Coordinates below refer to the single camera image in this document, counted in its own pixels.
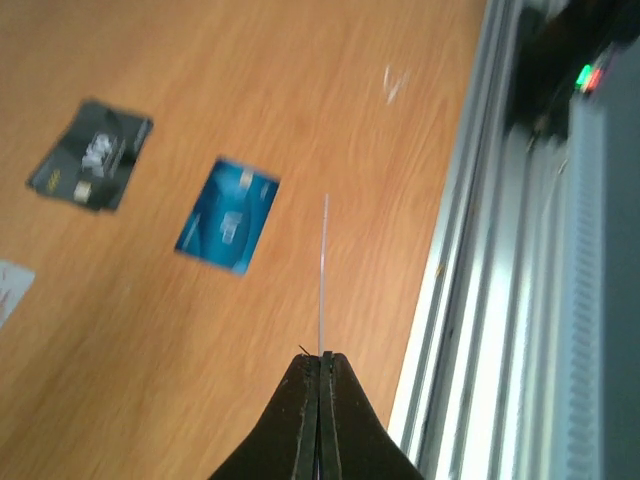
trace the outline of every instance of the red led light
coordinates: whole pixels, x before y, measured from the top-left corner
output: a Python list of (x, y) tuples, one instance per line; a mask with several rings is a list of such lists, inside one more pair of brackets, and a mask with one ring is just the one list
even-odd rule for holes
[(595, 88), (600, 83), (600, 79), (602, 78), (602, 69), (598, 68), (593, 71), (591, 77), (589, 78), (589, 83), (587, 84), (587, 90), (595, 90)]

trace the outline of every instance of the gray panel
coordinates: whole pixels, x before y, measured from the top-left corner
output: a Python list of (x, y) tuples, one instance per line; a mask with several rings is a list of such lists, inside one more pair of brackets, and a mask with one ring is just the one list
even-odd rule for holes
[(640, 472), (640, 43), (613, 65), (598, 100), (608, 116), (605, 478)]

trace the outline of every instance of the wood grain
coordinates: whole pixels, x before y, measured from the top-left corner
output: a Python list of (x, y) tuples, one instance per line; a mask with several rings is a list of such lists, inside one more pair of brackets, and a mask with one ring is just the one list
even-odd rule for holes
[[(315, 350), (325, 192), (325, 345), (386, 424), (483, 8), (2, 2), (0, 257), (36, 279), (0, 331), (0, 478), (211, 473)], [(113, 215), (24, 186), (88, 96), (156, 123)], [(244, 277), (173, 252), (218, 154), (281, 178)]]

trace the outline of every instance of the black card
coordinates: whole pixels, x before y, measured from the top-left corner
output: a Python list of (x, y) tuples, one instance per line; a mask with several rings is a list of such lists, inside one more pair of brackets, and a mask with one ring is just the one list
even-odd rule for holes
[(91, 210), (116, 210), (152, 129), (149, 117), (89, 100), (27, 185)]

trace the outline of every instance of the blue card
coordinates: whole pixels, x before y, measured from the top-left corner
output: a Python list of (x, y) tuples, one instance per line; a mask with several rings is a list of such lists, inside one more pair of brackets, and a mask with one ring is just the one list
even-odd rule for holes
[(176, 250), (246, 273), (279, 183), (250, 167), (218, 158)]

